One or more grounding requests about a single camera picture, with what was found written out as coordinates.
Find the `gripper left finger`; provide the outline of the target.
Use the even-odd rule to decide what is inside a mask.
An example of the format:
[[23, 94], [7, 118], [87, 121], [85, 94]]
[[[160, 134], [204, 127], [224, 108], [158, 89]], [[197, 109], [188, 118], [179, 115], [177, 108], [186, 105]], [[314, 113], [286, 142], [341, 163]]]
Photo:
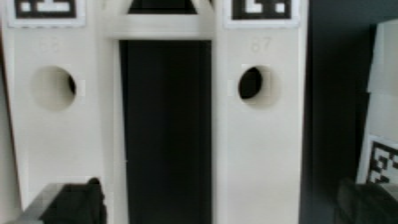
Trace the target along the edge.
[[106, 224], [106, 206], [101, 182], [49, 184], [14, 224]]

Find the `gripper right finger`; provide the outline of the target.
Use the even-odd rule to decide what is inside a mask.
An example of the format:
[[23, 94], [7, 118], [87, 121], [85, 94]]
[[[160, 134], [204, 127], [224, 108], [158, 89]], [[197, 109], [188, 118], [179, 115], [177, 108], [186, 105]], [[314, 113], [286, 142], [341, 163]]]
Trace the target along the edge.
[[334, 224], [398, 224], [398, 199], [384, 184], [341, 181]]

